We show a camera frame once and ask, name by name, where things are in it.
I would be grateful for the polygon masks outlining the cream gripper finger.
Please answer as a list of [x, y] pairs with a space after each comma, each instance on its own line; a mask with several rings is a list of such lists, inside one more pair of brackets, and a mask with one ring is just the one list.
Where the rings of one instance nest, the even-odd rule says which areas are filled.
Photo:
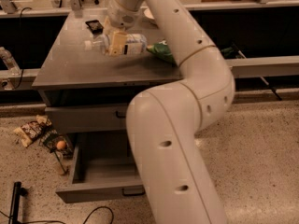
[[122, 50], [126, 44], [127, 33], [124, 31], [113, 31], [109, 34], [110, 45], [108, 47], [108, 54], [110, 56], [122, 55]]

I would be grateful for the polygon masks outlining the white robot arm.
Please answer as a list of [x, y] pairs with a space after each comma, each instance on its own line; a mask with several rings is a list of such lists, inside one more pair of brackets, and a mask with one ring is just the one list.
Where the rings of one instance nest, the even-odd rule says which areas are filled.
[[218, 48], [179, 0], [110, 0], [109, 31], [134, 25], [148, 5], [182, 78], [140, 92], [126, 128], [157, 224], [227, 224], [195, 134], [221, 118], [235, 80]]

